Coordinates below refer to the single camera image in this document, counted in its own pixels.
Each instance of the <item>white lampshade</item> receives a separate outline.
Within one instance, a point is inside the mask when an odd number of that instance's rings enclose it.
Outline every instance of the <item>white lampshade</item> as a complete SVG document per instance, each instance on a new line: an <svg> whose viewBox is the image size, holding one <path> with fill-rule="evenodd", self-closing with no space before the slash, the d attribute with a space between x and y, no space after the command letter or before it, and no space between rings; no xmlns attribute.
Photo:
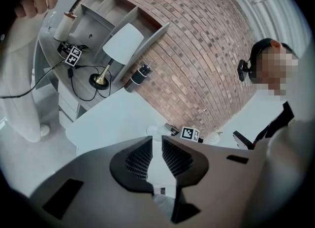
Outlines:
<svg viewBox="0 0 315 228"><path fill-rule="evenodd" d="M126 65L143 38L142 33L128 23L103 46L103 50L115 61Z"/></svg>

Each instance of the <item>ear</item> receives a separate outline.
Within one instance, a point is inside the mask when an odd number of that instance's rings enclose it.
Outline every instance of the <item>ear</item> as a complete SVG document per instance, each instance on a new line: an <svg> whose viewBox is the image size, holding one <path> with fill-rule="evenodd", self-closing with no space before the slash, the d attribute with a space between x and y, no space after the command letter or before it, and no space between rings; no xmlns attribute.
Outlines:
<svg viewBox="0 0 315 228"><path fill-rule="evenodd" d="M270 44L274 49L280 49L283 47L282 44L276 40L271 40Z"/></svg>

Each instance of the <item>beige pants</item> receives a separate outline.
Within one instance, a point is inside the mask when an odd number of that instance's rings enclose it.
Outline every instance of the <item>beige pants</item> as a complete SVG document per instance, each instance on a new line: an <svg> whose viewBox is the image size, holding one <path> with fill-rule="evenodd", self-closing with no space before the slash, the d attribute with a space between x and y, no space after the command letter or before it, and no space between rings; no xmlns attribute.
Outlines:
<svg viewBox="0 0 315 228"><path fill-rule="evenodd" d="M4 55L0 64L0 95L19 95L31 88L35 43L36 39ZM40 122L32 93L21 98L0 99L0 105L16 132L29 142L40 140Z"/></svg>

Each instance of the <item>drawer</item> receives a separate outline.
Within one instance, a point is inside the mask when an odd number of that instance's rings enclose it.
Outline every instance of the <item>drawer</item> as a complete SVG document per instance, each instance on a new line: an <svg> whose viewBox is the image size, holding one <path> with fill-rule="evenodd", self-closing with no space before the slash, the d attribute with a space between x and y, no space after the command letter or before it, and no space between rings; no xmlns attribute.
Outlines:
<svg viewBox="0 0 315 228"><path fill-rule="evenodd" d="M72 119L73 121L75 121L77 119L77 114L78 112L73 110L70 105L68 105L68 103L63 99L63 97L61 97L59 95L59 107L65 112L65 114Z"/></svg>
<svg viewBox="0 0 315 228"><path fill-rule="evenodd" d="M72 121L61 110L59 111L59 122L60 125L62 125L65 129L67 129L72 124Z"/></svg>
<svg viewBox="0 0 315 228"><path fill-rule="evenodd" d="M61 81L58 83L58 93L66 103L74 110L78 110L79 102L77 99L67 90Z"/></svg>

